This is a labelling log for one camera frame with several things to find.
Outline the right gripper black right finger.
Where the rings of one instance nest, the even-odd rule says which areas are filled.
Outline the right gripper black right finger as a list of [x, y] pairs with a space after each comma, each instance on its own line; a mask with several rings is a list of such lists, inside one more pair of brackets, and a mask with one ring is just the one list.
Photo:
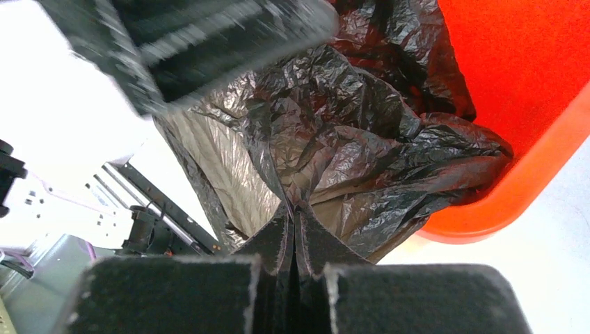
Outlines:
[[299, 333], [529, 333], [505, 277], [482, 264], [374, 265], [294, 215]]

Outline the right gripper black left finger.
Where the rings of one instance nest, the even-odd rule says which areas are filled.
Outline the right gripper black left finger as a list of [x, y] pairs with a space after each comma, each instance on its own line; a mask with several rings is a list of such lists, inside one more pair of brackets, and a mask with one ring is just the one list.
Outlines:
[[55, 333], [291, 333], [293, 227], [276, 214], [227, 256], [108, 257], [80, 276]]

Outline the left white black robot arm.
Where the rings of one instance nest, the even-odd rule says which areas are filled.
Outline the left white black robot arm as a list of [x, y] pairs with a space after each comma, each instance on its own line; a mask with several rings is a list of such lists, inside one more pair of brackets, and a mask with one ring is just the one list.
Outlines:
[[88, 202], [92, 174], [157, 118], [336, 28], [327, 1], [2, 1], [1, 140], [19, 172], [1, 197], [1, 247], [46, 234], [121, 247], [130, 214]]

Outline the black plastic trash bag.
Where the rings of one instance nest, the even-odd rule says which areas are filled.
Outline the black plastic trash bag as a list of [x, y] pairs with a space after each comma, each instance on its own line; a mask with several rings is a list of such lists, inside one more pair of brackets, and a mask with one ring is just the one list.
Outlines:
[[230, 250], [294, 204], [372, 262], [492, 184], [511, 146], [476, 111], [436, 1], [335, 1], [333, 42], [155, 125]]

